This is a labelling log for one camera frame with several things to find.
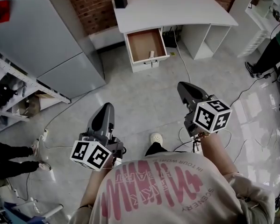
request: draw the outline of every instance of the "small black box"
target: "small black box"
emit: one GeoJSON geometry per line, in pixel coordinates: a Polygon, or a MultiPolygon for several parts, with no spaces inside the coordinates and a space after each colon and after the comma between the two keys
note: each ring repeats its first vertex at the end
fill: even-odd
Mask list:
{"type": "Polygon", "coordinates": [[[127,6],[127,0],[114,0],[116,8],[125,8],[127,6]]]}

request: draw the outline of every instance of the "sneaker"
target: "sneaker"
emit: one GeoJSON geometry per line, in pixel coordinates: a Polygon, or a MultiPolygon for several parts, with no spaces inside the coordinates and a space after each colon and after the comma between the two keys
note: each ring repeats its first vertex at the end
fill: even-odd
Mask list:
{"type": "Polygon", "coordinates": [[[51,170],[50,165],[48,163],[45,163],[45,162],[42,162],[42,161],[39,162],[39,168],[41,168],[42,170],[45,170],[45,171],[50,171],[51,170]]]}
{"type": "Polygon", "coordinates": [[[36,139],[32,144],[33,155],[38,157],[39,155],[39,139],[36,139]]]}
{"type": "Polygon", "coordinates": [[[250,64],[249,62],[245,62],[244,64],[245,64],[245,66],[246,66],[246,68],[247,68],[247,70],[248,70],[250,76],[251,76],[252,78],[254,78],[255,75],[254,75],[254,73],[253,73],[253,66],[251,66],[251,64],[250,64]]]}
{"type": "Polygon", "coordinates": [[[159,143],[161,146],[163,146],[163,137],[160,133],[152,133],[150,135],[150,142],[151,142],[151,145],[154,143],[154,142],[157,142],[159,143]]]}

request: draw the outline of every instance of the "red printed graphic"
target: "red printed graphic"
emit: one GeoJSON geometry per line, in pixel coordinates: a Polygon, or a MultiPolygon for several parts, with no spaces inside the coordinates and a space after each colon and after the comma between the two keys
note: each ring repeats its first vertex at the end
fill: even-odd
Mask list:
{"type": "Polygon", "coordinates": [[[106,191],[101,194],[101,214],[110,218],[112,213],[116,220],[121,220],[122,207],[120,200],[123,200],[126,212],[137,210],[139,202],[147,205],[156,202],[162,204],[162,197],[159,190],[163,190],[169,206],[175,205],[172,195],[179,203],[187,195],[191,200],[195,200],[197,192],[203,185],[198,175],[192,175],[190,171],[183,172],[180,167],[175,166],[174,174],[171,174],[165,163],[154,162],[158,176],[154,177],[147,161],[131,162],[122,165],[122,169],[115,172],[115,183],[111,179],[106,181],[106,191]]]}
{"type": "Polygon", "coordinates": [[[196,192],[200,191],[200,186],[202,186],[202,182],[197,175],[191,175],[191,173],[188,170],[186,170],[186,177],[187,177],[187,182],[186,182],[181,168],[175,167],[175,171],[176,171],[177,178],[178,178],[178,187],[177,187],[173,177],[171,176],[171,174],[168,170],[167,165],[162,163],[161,167],[165,170],[179,203],[182,203],[182,201],[183,201],[183,191],[185,191],[187,193],[187,195],[189,196],[189,198],[191,198],[192,200],[196,199],[197,194],[192,193],[190,191],[190,189],[188,188],[188,186],[190,184],[192,184],[194,186],[196,192]]]}
{"type": "Polygon", "coordinates": [[[154,163],[154,166],[155,168],[157,169],[158,171],[158,176],[162,182],[162,187],[163,187],[163,190],[164,190],[164,193],[166,195],[166,198],[168,200],[168,203],[171,207],[174,206],[174,201],[172,200],[172,197],[170,195],[170,192],[169,192],[169,189],[168,189],[168,186],[167,186],[167,183],[166,183],[166,180],[165,180],[165,176],[164,174],[162,173],[162,170],[160,169],[160,166],[159,166],[159,163],[158,162],[155,162],[154,163]]]}

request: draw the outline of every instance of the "open drawer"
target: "open drawer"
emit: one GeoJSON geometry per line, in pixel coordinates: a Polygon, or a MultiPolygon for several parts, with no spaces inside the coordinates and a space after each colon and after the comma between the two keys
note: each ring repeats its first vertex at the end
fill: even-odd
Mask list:
{"type": "Polygon", "coordinates": [[[150,65],[167,59],[161,29],[151,29],[125,35],[126,45],[133,66],[150,65]]]}

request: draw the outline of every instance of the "white power strip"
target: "white power strip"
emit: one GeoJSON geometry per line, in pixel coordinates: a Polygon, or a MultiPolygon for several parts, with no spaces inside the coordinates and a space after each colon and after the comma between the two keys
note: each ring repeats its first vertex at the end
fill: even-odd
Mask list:
{"type": "Polygon", "coordinates": [[[43,135],[42,135],[42,141],[43,141],[43,142],[46,141],[47,136],[48,136],[48,129],[45,129],[45,130],[44,130],[44,133],[43,133],[43,135]]]}

